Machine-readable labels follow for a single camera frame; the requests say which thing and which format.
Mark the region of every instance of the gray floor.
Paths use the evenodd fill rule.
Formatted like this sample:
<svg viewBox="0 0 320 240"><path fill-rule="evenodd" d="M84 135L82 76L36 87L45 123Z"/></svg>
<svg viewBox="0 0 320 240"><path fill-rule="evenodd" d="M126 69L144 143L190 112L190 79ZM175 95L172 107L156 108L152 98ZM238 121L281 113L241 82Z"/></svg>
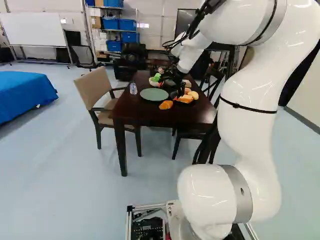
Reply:
<svg viewBox="0 0 320 240"><path fill-rule="evenodd" d="M142 128L142 154L126 134L128 177L121 177L112 129L97 150L93 123L73 80L88 70L14 64L0 71L44 73L59 99L0 127L0 239L122 240L126 206L177 198L176 181L199 141L182 140L171 160L170 129ZM107 70L113 87L124 84ZM273 155L283 188L280 213L253 226L261 240L319 239L320 136L285 111L273 133ZM236 156L223 143L216 161Z"/></svg>

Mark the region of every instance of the blue bed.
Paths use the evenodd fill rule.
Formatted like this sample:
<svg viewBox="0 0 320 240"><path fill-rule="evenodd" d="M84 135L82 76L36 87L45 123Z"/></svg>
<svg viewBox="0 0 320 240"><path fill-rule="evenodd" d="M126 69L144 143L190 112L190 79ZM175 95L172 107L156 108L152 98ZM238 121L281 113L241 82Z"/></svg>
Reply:
<svg viewBox="0 0 320 240"><path fill-rule="evenodd" d="M44 74L0 71L0 124L57 98L57 91Z"/></svg>

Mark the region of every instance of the dark wooden table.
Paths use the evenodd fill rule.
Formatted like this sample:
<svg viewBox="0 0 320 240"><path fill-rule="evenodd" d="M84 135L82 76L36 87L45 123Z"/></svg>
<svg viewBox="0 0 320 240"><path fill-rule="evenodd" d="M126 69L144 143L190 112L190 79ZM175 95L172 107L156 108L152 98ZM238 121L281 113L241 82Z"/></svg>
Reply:
<svg viewBox="0 0 320 240"><path fill-rule="evenodd" d="M216 116L216 109L204 95L191 76L185 77L192 83L192 90L199 93L199 99L190 104L174 102L169 110L160 110L161 102L147 101L140 97L140 91L152 88L149 84L149 71L138 71L133 79L136 81L138 94L131 95L130 89L124 91L118 99L112 113L116 146L118 151L121 175L126 177L126 138L125 125L188 128L207 131Z"/></svg>

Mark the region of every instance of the plastic bottle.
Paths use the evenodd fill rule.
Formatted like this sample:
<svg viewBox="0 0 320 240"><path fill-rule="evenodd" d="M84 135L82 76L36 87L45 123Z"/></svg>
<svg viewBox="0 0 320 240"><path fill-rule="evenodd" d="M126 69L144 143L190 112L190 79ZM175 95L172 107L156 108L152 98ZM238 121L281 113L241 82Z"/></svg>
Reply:
<svg viewBox="0 0 320 240"><path fill-rule="evenodd" d="M131 95L137 95L138 93L137 84L135 82L130 83L130 93Z"/></svg>

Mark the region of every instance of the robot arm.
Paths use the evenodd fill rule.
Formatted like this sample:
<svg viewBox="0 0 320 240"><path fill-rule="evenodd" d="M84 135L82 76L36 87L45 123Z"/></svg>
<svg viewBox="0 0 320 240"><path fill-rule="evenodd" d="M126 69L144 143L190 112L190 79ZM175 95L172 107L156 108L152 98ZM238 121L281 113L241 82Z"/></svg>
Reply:
<svg viewBox="0 0 320 240"><path fill-rule="evenodd" d="M289 76L319 40L319 23L314 0L206 0L192 29L177 38L171 52L179 57L180 78L211 42L249 45L255 52L225 83L218 107L219 134L238 154L236 164L193 165L178 179L183 212L200 239L223 239L232 223L264 221L279 211L275 113Z"/></svg>

